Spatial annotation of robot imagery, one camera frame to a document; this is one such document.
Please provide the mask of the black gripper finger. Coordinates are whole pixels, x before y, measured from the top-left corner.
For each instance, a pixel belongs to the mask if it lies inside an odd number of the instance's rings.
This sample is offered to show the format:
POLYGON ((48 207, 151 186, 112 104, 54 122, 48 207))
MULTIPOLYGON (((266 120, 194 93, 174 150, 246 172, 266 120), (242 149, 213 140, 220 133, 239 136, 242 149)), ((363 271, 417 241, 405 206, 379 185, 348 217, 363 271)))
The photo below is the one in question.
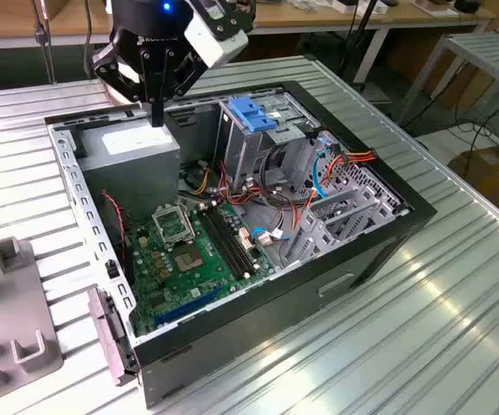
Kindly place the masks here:
POLYGON ((168 48, 164 54, 161 83, 158 88, 157 126, 164 124, 164 105, 176 96, 183 96, 208 70, 207 64, 193 49, 181 56, 168 48))
POLYGON ((150 54, 135 42, 109 43, 91 58, 94 73, 130 102, 138 102, 152 127, 158 127, 158 86, 150 70, 150 54), (138 75, 132 80, 122 74, 122 60, 138 75))

